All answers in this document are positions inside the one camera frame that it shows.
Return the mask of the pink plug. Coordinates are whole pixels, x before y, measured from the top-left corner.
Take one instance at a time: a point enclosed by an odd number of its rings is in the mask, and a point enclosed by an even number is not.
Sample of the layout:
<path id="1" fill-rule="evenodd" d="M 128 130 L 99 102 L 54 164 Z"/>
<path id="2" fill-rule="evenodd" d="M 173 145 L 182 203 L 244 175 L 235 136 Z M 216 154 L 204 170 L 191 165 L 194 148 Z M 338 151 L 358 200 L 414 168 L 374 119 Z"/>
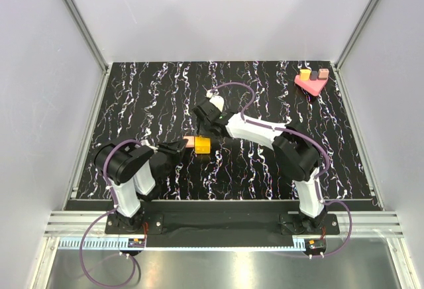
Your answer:
<path id="1" fill-rule="evenodd" d="M 195 147 L 195 137 L 194 136 L 184 136 L 183 140 L 186 140 L 186 147 L 187 148 L 194 148 Z"/>

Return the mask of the yellow socket block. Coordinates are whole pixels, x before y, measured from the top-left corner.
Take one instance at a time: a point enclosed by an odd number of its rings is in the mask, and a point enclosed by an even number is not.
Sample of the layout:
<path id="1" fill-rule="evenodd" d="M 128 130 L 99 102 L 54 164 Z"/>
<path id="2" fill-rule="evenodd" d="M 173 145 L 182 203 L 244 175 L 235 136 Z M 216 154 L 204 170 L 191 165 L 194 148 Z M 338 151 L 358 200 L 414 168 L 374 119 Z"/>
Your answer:
<path id="1" fill-rule="evenodd" d="M 194 151 L 196 154 L 211 152 L 211 139 L 208 137 L 194 137 Z"/>

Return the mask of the pink triangular socket base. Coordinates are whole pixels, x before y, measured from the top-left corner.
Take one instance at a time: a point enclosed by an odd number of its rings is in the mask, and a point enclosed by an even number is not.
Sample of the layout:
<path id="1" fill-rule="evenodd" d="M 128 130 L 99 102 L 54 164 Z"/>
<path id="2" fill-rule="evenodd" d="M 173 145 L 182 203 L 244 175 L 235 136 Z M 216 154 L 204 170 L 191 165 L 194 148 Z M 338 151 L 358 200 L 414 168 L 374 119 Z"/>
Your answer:
<path id="1" fill-rule="evenodd" d="M 310 95 L 317 97 L 326 86 L 328 80 L 301 80 L 300 75 L 297 75 L 294 82 Z"/>

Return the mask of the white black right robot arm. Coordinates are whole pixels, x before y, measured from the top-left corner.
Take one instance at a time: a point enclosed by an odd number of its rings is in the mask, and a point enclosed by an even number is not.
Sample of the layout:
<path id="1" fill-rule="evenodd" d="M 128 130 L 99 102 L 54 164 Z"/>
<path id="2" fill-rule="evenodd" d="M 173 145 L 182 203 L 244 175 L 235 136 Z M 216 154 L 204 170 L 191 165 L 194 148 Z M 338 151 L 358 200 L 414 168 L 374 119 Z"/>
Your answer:
<path id="1" fill-rule="evenodd" d="M 265 122 L 242 112 L 224 111 L 223 104 L 206 99 L 193 108 L 197 128 L 209 135 L 254 142 L 274 152 L 282 176 L 295 184 L 299 214 L 283 226 L 294 235 L 320 233 L 327 209 L 319 182 L 323 149 L 292 125 Z"/>

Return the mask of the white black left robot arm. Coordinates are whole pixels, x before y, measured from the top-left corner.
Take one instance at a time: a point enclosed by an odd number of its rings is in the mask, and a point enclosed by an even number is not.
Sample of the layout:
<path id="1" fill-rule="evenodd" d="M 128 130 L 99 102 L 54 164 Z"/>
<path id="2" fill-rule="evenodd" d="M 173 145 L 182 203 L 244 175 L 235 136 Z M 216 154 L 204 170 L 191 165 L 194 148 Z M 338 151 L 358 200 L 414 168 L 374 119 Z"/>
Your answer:
<path id="1" fill-rule="evenodd" d="M 158 197 L 160 184 L 182 161 L 188 139 L 159 143 L 114 139 L 97 147 L 93 163 L 113 198 L 113 227 L 128 233 L 147 230 L 141 201 Z"/>

